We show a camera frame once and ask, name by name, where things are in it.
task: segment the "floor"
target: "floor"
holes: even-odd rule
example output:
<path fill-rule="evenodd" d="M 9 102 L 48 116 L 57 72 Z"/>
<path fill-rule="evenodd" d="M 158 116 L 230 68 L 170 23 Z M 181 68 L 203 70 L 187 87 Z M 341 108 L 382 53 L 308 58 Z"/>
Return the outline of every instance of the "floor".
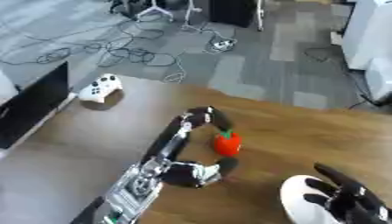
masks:
<path fill-rule="evenodd" d="M 207 0 L 196 3 L 207 14 Z M 65 47 L 72 53 L 66 58 L 71 65 L 70 84 L 78 90 L 103 73 L 167 80 L 167 76 L 180 71 L 179 65 L 160 65 L 171 64 L 172 56 L 179 55 L 178 61 L 186 70 L 186 77 L 179 80 L 174 76 L 170 79 L 174 82 L 214 88 L 228 95 L 314 109 L 344 108 L 359 101 L 352 81 L 340 67 L 340 49 L 329 47 L 329 31 L 339 27 L 341 21 L 340 17 L 333 16 L 331 5 L 325 1 L 267 1 L 264 32 L 257 32 L 255 24 L 247 29 L 205 24 L 203 16 L 195 16 L 195 26 L 205 25 L 224 37 L 238 39 L 233 51 L 220 54 L 204 52 L 208 50 L 211 34 L 181 30 L 181 18 L 184 16 L 181 10 L 176 11 L 177 22 L 172 24 L 164 18 L 157 18 L 157 15 L 146 18 L 152 22 L 124 24 L 122 28 L 126 32 L 145 37 L 134 38 L 130 43 L 129 35 L 120 32 L 118 27 L 110 26 L 124 18 L 108 14 L 108 7 L 109 4 L 103 0 L 1 1 L 2 60 L 22 65 L 2 63 L 0 67 L 17 84 L 27 86 L 59 64 L 38 65 L 33 63 L 37 57 Z M 82 32 L 101 26 L 106 27 Z M 161 33 L 145 29 L 162 30 L 164 35 L 154 39 Z M 82 33 L 50 39 L 75 32 Z M 142 47 L 162 54 L 148 59 L 146 63 L 130 63 L 124 59 L 114 66 L 98 67 L 116 62 L 119 56 L 109 56 L 104 50 L 83 49 L 81 46 L 93 40 L 104 45 L 113 39 L 119 39 L 114 42 L 119 47 Z M 325 51 L 310 52 L 315 57 L 327 57 L 329 60 L 325 63 L 304 54 L 309 47 L 326 46 Z"/>

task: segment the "black fingers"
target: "black fingers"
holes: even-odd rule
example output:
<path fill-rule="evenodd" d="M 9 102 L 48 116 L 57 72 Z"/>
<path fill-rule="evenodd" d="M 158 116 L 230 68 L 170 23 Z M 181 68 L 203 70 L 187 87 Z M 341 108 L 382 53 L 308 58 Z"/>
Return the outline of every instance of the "black fingers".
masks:
<path fill-rule="evenodd" d="M 328 201 L 328 198 L 319 194 L 315 193 L 306 193 L 304 195 L 304 199 L 308 202 L 318 204 L 320 206 L 324 206 L 326 202 Z"/>
<path fill-rule="evenodd" d="M 320 181 L 314 178 L 307 178 L 304 182 L 309 187 L 317 189 L 322 193 L 328 195 L 329 197 L 332 197 L 335 194 L 335 192 L 338 190 L 336 187 L 329 185 L 324 181 Z"/>

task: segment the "xbox controller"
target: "xbox controller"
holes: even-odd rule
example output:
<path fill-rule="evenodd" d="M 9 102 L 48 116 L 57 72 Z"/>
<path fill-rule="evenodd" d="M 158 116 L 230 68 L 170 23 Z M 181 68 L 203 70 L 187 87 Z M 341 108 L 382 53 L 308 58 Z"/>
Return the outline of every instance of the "xbox controller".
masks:
<path fill-rule="evenodd" d="M 120 79 L 112 73 L 105 73 L 93 81 L 93 83 L 83 88 L 79 93 L 79 99 L 82 101 L 104 103 L 106 96 L 117 89 L 123 89 Z"/>

